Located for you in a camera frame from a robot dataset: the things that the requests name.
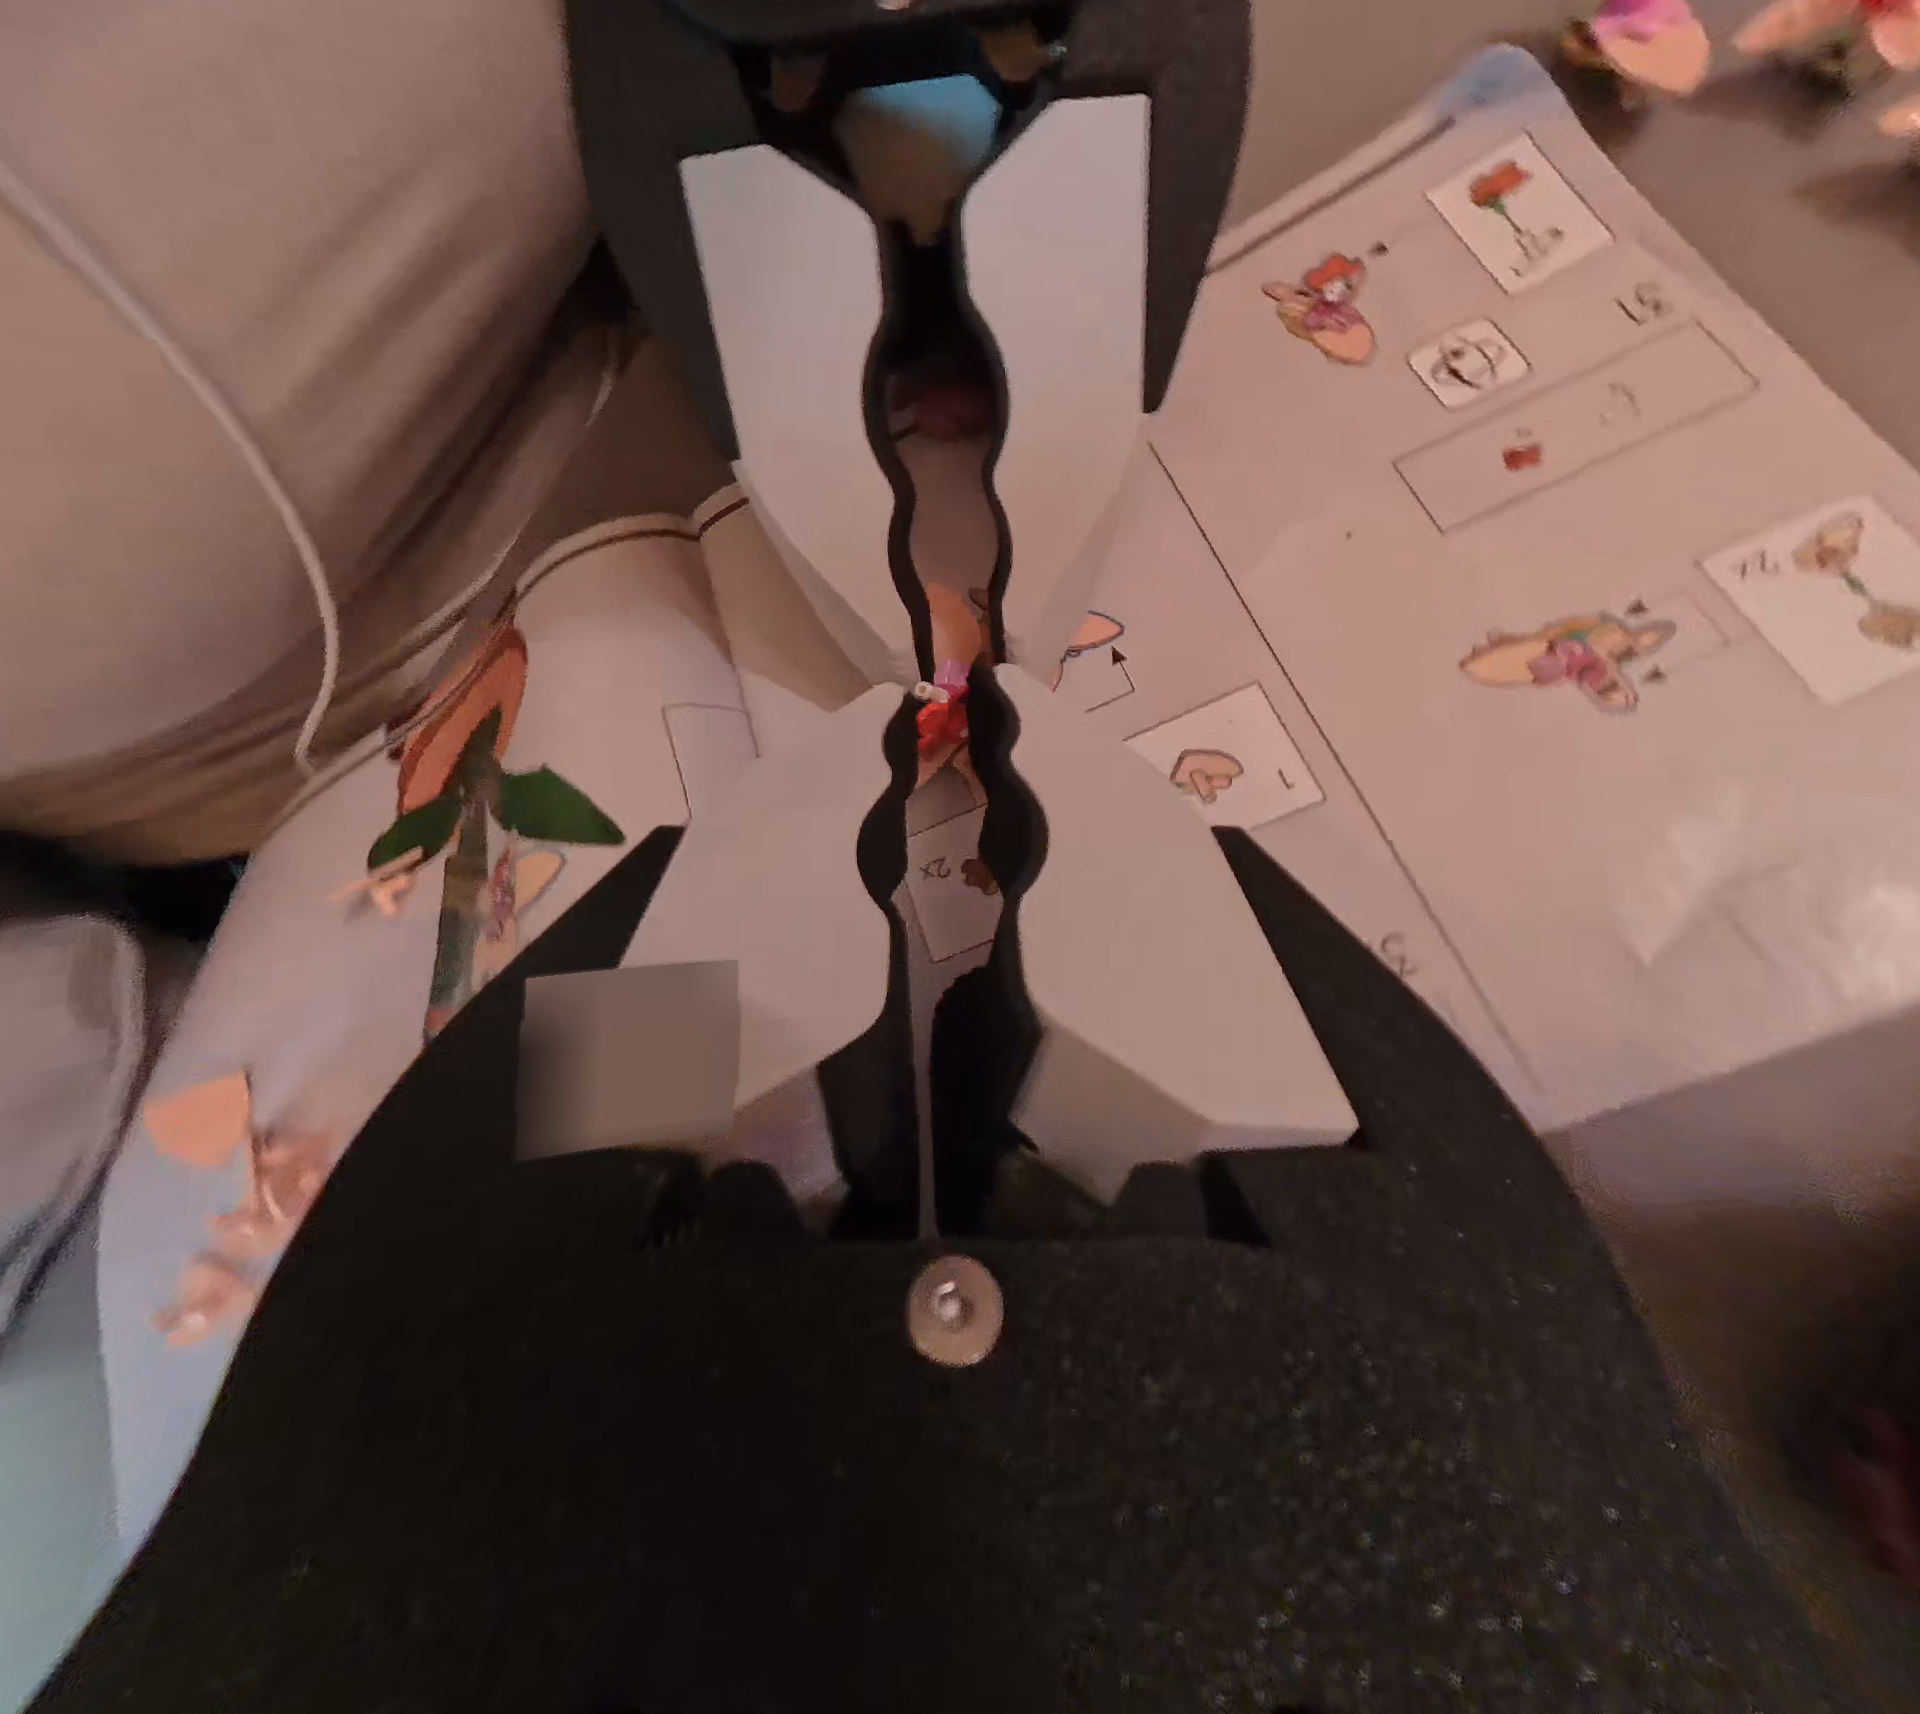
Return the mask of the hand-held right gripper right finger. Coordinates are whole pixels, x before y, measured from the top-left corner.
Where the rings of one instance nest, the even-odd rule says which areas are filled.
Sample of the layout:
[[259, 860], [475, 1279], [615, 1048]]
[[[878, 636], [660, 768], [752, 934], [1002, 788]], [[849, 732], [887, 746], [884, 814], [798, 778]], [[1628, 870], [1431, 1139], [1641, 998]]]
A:
[[1212, 828], [1016, 665], [972, 691], [1009, 1126], [1111, 1205], [1141, 1165], [1340, 1150], [1347, 1093]]

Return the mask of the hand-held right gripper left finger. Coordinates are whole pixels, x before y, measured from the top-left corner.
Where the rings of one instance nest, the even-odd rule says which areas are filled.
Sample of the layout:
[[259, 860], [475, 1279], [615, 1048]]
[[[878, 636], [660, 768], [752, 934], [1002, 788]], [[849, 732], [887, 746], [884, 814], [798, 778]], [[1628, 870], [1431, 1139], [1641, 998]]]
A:
[[857, 835], [906, 693], [756, 756], [695, 820], [617, 966], [525, 981], [515, 1155], [841, 1162], [825, 1063], [884, 1011], [891, 927]]

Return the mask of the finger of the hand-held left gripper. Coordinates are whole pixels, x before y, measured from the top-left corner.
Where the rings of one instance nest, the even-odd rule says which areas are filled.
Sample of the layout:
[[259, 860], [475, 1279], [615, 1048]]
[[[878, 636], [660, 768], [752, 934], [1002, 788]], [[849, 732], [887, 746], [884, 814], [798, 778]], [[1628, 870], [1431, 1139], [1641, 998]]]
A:
[[1047, 106], [963, 199], [967, 295], [1008, 396], [998, 629], [1023, 671], [1061, 665], [1141, 437], [1145, 188], [1148, 101], [1113, 95]]
[[681, 163], [735, 475], [810, 610], [867, 682], [910, 688], [919, 654], [891, 536], [896, 486], [867, 426], [878, 241], [846, 192], [771, 144]]

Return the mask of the small toy brick orchid flower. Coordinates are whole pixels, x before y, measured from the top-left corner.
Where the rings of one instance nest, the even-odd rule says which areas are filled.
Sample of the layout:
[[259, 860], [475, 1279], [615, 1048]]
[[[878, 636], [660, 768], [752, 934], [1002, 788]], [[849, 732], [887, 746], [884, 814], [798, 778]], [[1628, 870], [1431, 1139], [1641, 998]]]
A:
[[941, 581], [927, 581], [923, 604], [930, 621], [930, 671], [913, 688], [919, 700], [916, 788], [923, 788], [952, 766], [972, 773], [972, 678], [973, 671], [997, 661], [980, 600]]

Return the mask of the toy brick instruction booklet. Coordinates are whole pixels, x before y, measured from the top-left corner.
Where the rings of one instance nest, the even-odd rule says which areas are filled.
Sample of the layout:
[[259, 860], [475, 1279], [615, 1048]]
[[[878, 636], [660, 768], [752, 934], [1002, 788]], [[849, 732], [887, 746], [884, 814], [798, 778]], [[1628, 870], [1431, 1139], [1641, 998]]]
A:
[[[1691, 1086], [1918, 1045], [1918, 469], [1488, 48], [1319, 206], [1228, 236], [1127, 468], [1055, 693], [1250, 831], [1559, 1133]], [[1321, 348], [1311, 247], [1385, 229]], [[852, 700], [746, 486], [600, 524], [512, 586], [504, 752], [629, 835], [706, 820]], [[446, 856], [397, 917], [323, 908], [394, 817], [372, 752], [251, 863], [151, 1097], [248, 1072], [334, 1165], [425, 1041]], [[98, 1318], [124, 1559], [237, 1331], [153, 1315], [248, 1155], [137, 1126]]]

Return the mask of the small tan toy brick stem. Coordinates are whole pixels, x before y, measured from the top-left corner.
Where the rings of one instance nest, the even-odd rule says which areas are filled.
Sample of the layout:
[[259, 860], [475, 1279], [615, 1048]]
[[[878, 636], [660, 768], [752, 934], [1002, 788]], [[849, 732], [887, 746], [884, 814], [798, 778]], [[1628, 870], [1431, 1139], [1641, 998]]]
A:
[[411, 885], [425, 863], [421, 845], [377, 863], [362, 878], [336, 888], [326, 905], [343, 910], [372, 910], [377, 917], [397, 917]]

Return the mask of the tan toy brick petal cluster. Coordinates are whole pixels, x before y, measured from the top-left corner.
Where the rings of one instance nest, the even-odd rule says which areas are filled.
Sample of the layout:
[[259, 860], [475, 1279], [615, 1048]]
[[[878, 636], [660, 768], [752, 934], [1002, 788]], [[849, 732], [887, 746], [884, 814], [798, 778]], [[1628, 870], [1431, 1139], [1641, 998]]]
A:
[[334, 1165], [329, 1139], [305, 1130], [261, 1130], [248, 1145], [245, 1196], [213, 1218], [213, 1239], [229, 1254], [265, 1260], [280, 1253]]

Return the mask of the person's grey sweater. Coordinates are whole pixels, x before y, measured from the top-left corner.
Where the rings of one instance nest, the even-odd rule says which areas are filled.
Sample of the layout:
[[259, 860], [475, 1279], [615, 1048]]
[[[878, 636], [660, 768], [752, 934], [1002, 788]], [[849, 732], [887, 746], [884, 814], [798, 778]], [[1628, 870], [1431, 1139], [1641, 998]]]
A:
[[124, 927], [3, 927], [3, 1335], [84, 1221], [148, 1065], [148, 987]]

